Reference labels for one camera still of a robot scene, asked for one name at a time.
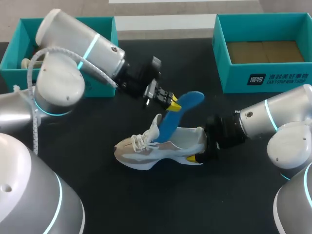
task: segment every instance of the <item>black table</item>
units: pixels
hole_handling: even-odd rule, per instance
[[[0,43],[1,54],[6,46]],[[183,127],[274,95],[223,94],[210,39],[121,41],[120,47],[132,65],[150,55],[161,59],[163,87],[177,97],[190,90],[205,94]],[[149,171],[133,170],[115,160],[114,145],[164,114],[141,106],[126,95],[85,99],[66,121],[39,131],[39,156],[84,204],[86,234],[278,233],[273,200],[285,179],[267,156],[267,139],[223,150],[218,161],[202,166],[163,160]],[[32,147],[30,131],[15,137]]]

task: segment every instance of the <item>white shoelace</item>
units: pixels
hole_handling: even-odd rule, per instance
[[[132,147],[135,152],[141,152],[144,149],[158,149],[158,146],[153,146],[159,144],[158,142],[147,142],[147,136],[150,130],[147,130],[143,135],[132,135]]]

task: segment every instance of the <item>white cable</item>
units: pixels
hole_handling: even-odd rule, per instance
[[[101,77],[103,77],[103,81],[109,83],[111,86],[114,88],[117,88],[117,84],[109,78],[108,75],[106,75],[104,72],[102,72],[100,69],[95,67],[92,63],[81,57],[80,55],[64,49],[64,48],[59,48],[59,47],[49,47],[49,48],[44,48],[42,50],[37,51],[34,56],[32,57],[29,66],[28,66],[28,71],[27,71],[27,87],[28,87],[28,92],[29,92],[29,97],[31,100],[31,109],[32,109],[32,117],[33,117],[33,138],[34,138],[34,153],[37,155],[38,154],[38,118],[37,118],[37,108],[35,104],[35,97],[34,97],[34,92],[33,92],[33,68],[34,65],[37,61],[37,59],[41,56],[44,55],[48,52],[59,52],[62,54],[66,54],[69,57],[73,59],[78,59],[83,62],[83,64],[89,68],[91,68],[93,71],[98,73]]]

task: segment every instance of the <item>blue insole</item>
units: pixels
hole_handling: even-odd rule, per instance
[[[168,111],[159,125],[159,137],[154,141],[159,143],[168,141],[179,126],[184,113],[199,105],[204,98],[204,94],[198,91],[190,91],[183,94],[177,100],[177,104],[182,107],[181,110],[179,112]]]

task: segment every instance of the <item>open box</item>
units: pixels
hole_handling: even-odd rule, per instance
[[[78,20],[118,45],[118,37],[114,17],[78,17]],[[20,19],[15,33],[5,51],[0,64],[0,75],[5,80],[9,92],[13,91],[13,85],[21,89],[27,88],[27,69],[21,69],[21,61],[24,58],[31,59],[36,45],[36,33],[43,18]],[[33,83],[36,82],[39,69],[33,70]],[[109,84],[102,84],[88,74],[81,72],[85,80],[85,97],[113,97],[115,89]]]
[[[312,84],[308,13],[217,15],[213,50],[224,93],[282,92]]]

